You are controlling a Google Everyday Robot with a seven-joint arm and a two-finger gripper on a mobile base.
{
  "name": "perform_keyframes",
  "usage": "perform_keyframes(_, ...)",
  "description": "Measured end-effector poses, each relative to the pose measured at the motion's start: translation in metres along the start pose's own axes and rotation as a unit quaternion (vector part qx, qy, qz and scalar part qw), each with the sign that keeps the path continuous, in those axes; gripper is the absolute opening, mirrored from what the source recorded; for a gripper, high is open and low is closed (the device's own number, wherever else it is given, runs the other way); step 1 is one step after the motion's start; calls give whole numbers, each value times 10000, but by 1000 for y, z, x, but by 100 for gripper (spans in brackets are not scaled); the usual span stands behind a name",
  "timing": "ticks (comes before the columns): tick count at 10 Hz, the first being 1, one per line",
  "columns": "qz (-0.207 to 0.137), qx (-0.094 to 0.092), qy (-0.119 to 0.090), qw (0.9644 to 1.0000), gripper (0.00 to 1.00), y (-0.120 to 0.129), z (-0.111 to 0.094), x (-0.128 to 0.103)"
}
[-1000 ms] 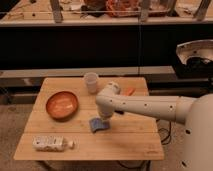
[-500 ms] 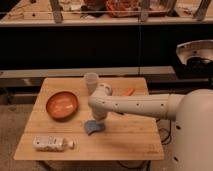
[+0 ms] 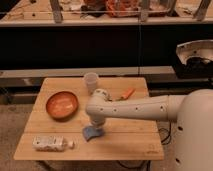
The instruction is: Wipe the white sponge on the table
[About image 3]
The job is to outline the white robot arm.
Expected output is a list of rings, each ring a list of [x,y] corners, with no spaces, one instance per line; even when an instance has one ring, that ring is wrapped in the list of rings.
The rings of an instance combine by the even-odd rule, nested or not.
[[[176,122],[175,171],[213,171],[212,89],[124,101],[109,101],[106,90],[96,89],[86,113],[95,127],[107,118]]]

